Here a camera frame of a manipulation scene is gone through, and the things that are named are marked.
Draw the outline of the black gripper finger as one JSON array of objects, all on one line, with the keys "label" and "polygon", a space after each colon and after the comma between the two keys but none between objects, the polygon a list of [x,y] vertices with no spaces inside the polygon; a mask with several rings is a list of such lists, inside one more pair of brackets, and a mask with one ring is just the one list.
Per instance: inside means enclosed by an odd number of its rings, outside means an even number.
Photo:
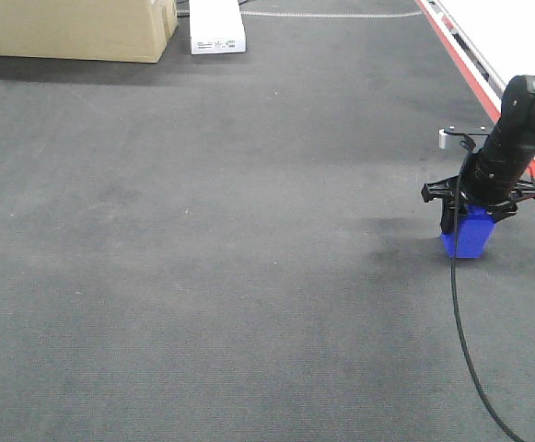
[{"label": "black gripper finger", "polygon": [[440,228],[442,235],[453,235],[459,222],[459,206],[456,201],[451,199],[442,200],[442,214],[440,219]]}]

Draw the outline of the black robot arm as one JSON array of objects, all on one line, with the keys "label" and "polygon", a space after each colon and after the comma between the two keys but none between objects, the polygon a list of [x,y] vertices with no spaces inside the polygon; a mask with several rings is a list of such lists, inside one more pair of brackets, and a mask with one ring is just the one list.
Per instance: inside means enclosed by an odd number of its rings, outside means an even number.
[{"label": "black robot arm", "polygon": [[454,230],[467,206],[484,208],[494,221],[514,215],[518,203],[535,200],[535,184],[521,176],[535,157],[535,76],[515,76],[501,99],[501,116],[482,148],[469,153],[460,174],[423,186],[425,202],[443,201],[441,230]]}]

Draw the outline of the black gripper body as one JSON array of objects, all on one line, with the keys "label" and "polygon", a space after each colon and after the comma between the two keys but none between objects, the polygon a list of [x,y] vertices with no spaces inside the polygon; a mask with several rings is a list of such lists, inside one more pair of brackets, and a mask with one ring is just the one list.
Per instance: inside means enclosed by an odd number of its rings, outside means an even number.
[{"label": "black gripper body", "polygon": [[459,206],[459,213],[466,213],[466,204],[484,208],[495,223],[515,215],[518,205],[535,200],[535,180],[518,180],[512,186],[498,187],[497,182],[472,183],[458,177],[426,183],[421,194],[429,203],[435,199],[453,198]]}]

